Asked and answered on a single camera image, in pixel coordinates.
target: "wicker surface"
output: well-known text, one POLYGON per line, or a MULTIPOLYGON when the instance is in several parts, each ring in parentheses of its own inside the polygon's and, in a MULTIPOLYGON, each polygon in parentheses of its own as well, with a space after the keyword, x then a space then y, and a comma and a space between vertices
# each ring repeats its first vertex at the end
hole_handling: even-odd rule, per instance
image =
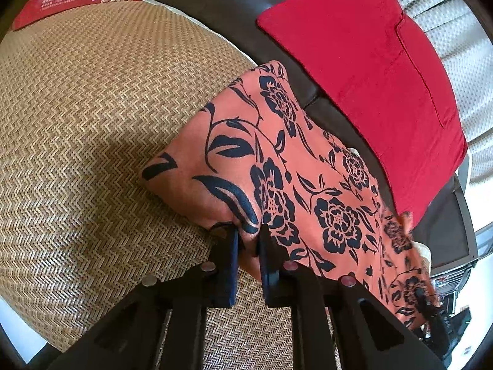
MULTIPOLYGON (((97 4, 9 33, 0 45, 0 294, 65 350, 147 273, 179 276, 205 232, 137 171, 205 102, 251 67, 163 7, 97 4)), ((211 311, 207 368, 289 368, 288 310, 246 274, 238 306, 211 311), (219 360, 227 364, 218 364, 219 360)))

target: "red cushion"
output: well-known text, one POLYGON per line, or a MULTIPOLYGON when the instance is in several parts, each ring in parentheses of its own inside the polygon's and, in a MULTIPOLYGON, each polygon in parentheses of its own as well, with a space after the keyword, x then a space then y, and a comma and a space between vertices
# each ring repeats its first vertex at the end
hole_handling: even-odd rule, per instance
POLYGON ((447 73, 397 0, 285 0, 258 25, 366 139, 398 213, 419 221, 467 151, 447 73))

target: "white wall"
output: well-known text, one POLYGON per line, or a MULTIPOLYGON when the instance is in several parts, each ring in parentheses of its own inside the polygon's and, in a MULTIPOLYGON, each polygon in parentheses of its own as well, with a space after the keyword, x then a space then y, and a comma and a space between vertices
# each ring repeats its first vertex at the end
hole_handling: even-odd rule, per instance
POLYGON ((477 186, 469 185, 464 196, 475 231, 493 222, 493 179, 477 186))
POLYGON ((46 344, 0 296, 0 324, 24 362, 29 362, 46 344))
POLYGON ((471 310, 471 323, 452 352, 449 370, 460 370, 483 341, 493 323, 493 254, 480 260, 457 298, 456 313, 471 310))

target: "black floral pattern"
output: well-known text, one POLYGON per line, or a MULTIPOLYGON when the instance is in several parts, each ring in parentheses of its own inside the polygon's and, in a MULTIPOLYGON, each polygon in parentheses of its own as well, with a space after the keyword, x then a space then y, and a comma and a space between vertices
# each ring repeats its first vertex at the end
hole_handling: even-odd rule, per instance
POLYGON ((418 311, 420 311, 420 305, 418 305, 418 300, 416 299, 416 291, 422 289, 426 291, 425 282, 420 280, 418 277, 408 278, 404 286, 404 301, 409 306, 414 306, 418 311))
POLYGON ((315 214, 324 229, 324 248, 328 252, 343 254, 346 251, 346 244, 350 248, 360 248, 361 230, 358 227, 359 218, 356 210, 345 206, 336 197, 328 202, 318 198, 315 214))
POLYGON ((394 252, 397 254, 412 249, 413 244, 411 239, 404 234, 404 229, 399 223, 389 221, 385 224, 384 231, 390 237, 394 252))
POLYGON ((368 188, 370 186, 370 179, 368 173, 365 171, 363 161, 349 150, 344 149, 343 153, 342 165, 348 172, 349 181, 359 190, 368 188))
POLYGON ((255 187, 253 195, 262 210, 262 223, 269 225, 283 245, 300 243, 299 231, 294 225, 294 203, 283 191, 283 177, 272 158, 268 158, 262 168, 252 166, 250 177, 255 187))
POLYGON ((271 111, 283 119, 289 136, 295 137, 297 108, 283 86, 273 76, 259 76, 258 82, 263 90, 260 94, 265 98, 271 111))
POLYGON ((332 136, 329 132, 323 131, 324 138, 329 141, 330 145, 332 146, 332 149, 334 150, 335 153, 340 153, 341 152, 341 147, 334 141, 334 136, 332 136))

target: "metal rivet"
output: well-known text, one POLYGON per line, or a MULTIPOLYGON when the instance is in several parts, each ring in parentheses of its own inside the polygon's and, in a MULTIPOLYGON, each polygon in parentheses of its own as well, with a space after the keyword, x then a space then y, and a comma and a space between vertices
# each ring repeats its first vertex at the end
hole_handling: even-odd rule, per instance
POLYGON ((283 267, 286 271, 295 271, 298 269, 298 263, 292 260, 288 260, 284 262, 283 267))
POLYGON ((215 264, 212 261, 204 261, 200 265, 200 269, 202 271, 205 271, 205 272, 214 271, 215 270, 215 264))
POLYGON ((142 280, 142 285, 144 286, 153 286, 157 282, 157 278, 152 274, 146 275, 142 280))
POLYGON ((341 284, 347 286, 348 288, 351 288, 352 286, 356 285, 356 279, 351 275, 344 275, 341 277, 341 284))

